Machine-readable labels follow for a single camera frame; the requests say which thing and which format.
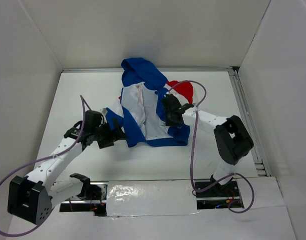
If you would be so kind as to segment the blue white red jacket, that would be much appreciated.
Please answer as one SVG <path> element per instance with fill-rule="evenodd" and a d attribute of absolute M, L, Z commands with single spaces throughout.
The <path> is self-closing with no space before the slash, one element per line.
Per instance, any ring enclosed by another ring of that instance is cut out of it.
<path fill-rule="evenodd" d="M 171 90 L 180 104 L 191 104 L 195 99 L 192 84 L 167 80 L 152 62 L 140 57 L 124 59 L 121 67 L 120 97 L 106 109 L 110 128 L 114 129 L 113 121 L 117 120 L 130 148 L 140 142 L 152 147 L 186 146 L 189 126 L 167 126 L 162 99 Z"/>

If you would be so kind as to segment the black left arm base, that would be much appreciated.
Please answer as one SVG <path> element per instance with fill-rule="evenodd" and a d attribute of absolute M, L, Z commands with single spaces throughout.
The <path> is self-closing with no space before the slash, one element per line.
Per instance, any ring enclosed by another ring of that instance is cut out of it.
<path fill-rule="evenodd" d="M 92 181 L 84 196 L 72 196 L 60 204 L 60 213 L 93 213 L 98 217 L 107 216 L 108 182 Z"/>

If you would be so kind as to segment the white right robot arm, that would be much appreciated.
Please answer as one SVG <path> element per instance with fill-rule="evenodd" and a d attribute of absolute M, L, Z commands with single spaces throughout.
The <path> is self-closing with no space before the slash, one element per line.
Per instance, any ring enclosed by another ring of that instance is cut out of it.
<path fill-rule="evenodd" d="M 242 120 L 216 116 L 199 110 L 191 103 L 181 104 L 173 94 L 167 94 L 161 103 L 164 107 L 166 125 L 170 127 L 194 127 L 193 140 L 198 130 L 213 134 L 221 161 L 211 176 L 211 191 L 222 196 L 228 190 L 228 182 L 233 178 L 236 164 L 251 151 L 254 142 Z"/>

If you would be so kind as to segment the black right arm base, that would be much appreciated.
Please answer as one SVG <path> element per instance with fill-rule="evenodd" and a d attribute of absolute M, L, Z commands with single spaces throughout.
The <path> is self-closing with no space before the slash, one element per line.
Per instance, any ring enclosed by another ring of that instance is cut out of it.
<path fill-rule="evenodd" d="M 232 202 L 231 208 L 244 208 L 241 200 L 240 190 L 235 180 L 230 180 L 226 185 L 219 183 L 204 192 L 195 192 L 198 210 L 227 209 Z"/>

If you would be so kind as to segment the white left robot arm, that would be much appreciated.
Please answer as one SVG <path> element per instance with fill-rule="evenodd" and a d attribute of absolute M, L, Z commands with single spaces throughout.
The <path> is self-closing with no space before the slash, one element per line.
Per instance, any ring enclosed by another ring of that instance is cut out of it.
<path fill-rule="evenodd" d="M 71 173 L 64 181 L 57 178 L 67 166 L 94 142 L 107 148 L 127 136 L 118 124 L 118 116 L 110 109 L 87 110 L 63 136 L 50 159 L 24 177 L 15 176 L 9 184 L 8 213 L 35 225 L 42 224 L 51 210 L 70 197 L 81 200 L 91 196 L 91 180 L 80 173 Z"/>

